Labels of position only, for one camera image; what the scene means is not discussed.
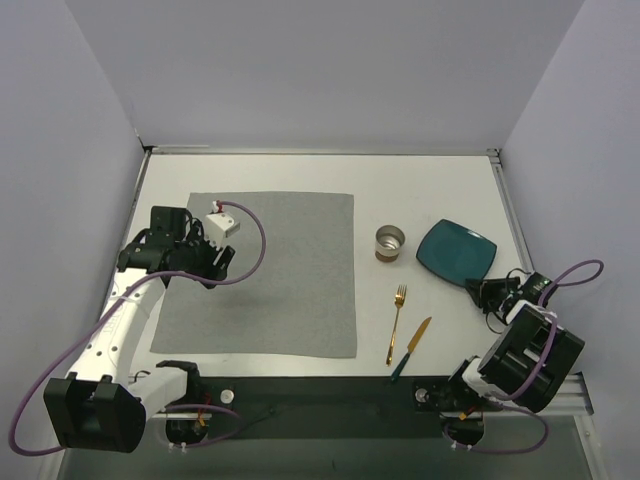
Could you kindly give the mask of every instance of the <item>gray wall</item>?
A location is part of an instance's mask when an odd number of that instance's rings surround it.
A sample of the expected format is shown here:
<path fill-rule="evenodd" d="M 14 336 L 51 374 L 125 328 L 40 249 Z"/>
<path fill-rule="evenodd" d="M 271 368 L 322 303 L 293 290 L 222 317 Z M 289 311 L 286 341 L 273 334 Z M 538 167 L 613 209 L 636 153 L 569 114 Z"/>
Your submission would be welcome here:
<path fill-rule="evenodd" d="M 67 0 L 145 144 L 504 145 L 583 0 Z"/>
<path fill-rule="evenodd" d="M 142 150 L 61 0 L 0 3 L 0 468 L 13 411 L 44 366 L 96 320 Z M 19 429 L 50 440 L 42 397 Z"/>
<path fill-rule="evenodd" d="M 640 471 L 640 3 L 587 0 L 504 149 L 536 268 L 591 257 L 602 280 L 553 299 L 583 337 L 580 367 L 614 478 Z"/>

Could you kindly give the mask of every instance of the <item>knife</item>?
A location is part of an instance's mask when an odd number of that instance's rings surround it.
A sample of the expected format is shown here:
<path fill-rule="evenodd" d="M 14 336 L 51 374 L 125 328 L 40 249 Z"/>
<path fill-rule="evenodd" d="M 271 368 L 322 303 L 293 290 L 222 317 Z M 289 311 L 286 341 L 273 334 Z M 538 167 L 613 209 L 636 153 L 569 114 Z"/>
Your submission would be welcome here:
<path fill-rule="evenodd" d="M 424 333 L 424 331 L 429 326 L 429 322 L 431 322 L 431 317 L 427 318 L 418 327 L 418 330 L 416 331 L 415 335 L 413 336 L 413 338 L 409 342 L 409 345 L 407 346 L 408 352 L 405 354 L 405 356 L 402 358 L 402 360 L 400 360 L 400 363 L 398 364 L 396 369 L 391 374 L 391 383 L 396 383 L 398 381 L 398 378 L 400 378 L 400 373 L 402 372 L 402 369 L 404 368 L 404 366 L 409 361 L 409 357 L 411 356 L 413 351 L 416 349 L 416 345 L 418 345 L 418 342 L 422 338 L 422 334 Z"/>

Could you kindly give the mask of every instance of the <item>knife handle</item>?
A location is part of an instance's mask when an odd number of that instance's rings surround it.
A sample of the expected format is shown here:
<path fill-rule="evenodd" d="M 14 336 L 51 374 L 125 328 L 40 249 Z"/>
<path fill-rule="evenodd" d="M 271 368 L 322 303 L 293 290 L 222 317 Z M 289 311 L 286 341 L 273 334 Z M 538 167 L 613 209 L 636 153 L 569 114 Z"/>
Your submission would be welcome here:
<path fill-rule="evenodd" d="M 400 363 L 391 374 L 391 383 L 396 383 L 398 381 L 398 378 L 400 378 L 400 373 L 402 373 L 402 369 L 407 364 L 407 361 L 409 360 L 410 356 L 411 354 L 407 352 L 406 355 L 402 357 L 402 360 L 400 360 Z"/>

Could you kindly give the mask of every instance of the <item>gold fork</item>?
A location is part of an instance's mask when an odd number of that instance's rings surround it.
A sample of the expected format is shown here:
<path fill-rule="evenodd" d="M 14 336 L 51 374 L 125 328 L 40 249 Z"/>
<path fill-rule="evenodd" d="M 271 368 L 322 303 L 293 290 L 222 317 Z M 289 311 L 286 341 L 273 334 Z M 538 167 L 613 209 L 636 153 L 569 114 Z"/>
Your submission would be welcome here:
<path fill-rule="evenodd" d="M 393 323 L 393 333 L 391 334 L 391 343 L 389 344 L 389 353 L 387 353 L 387 367 L 391 366 L 391 360 L 393 358 L 393 347 L 396 344 L 396 328 L 398 327 L 398 316 L 400 315 L 400 309 L 404 305 L 404 300 L 407 298 L 407 286 L 400 285 L 396 293 L 396 321 Z"/>

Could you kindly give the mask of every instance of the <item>tabletop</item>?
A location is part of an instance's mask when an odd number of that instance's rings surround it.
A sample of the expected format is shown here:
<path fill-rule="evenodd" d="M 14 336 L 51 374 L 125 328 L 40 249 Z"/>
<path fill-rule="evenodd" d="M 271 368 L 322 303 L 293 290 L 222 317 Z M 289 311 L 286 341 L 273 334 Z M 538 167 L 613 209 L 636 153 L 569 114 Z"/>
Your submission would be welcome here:
<path fill-rule="evenodd" d="M 357 355 L 330 359 L 171 354 L 171 359 L 196 362 L 204 376 L 389 375 L 385 358 L 395 316 L 394 294 L 401 283 L 408 286 L 408 293 L 398 324 L 398 359 L 420 323 L 433 317 L 403 375 L 449 375 L 465 358 L 484 355 L 495 341 L 464 289 L 431 274 L 415 258 L 424 235 L 447 218 L 498 246 L 488 278 L 504 277 L 522 267 L 488 157 L 153 154 L 127 241 L 148 226 L 152 206 L 186 206 L 192 192 L 216 191 L 354 196 Z M 375 232 L 385 224 L 400 227 L 407 237 L 394 263 L 382 263 L 374 256 Z M 161 304 L 151 312 L 132 372 L 149 369 L 168 357 L 150 352 Z"/>

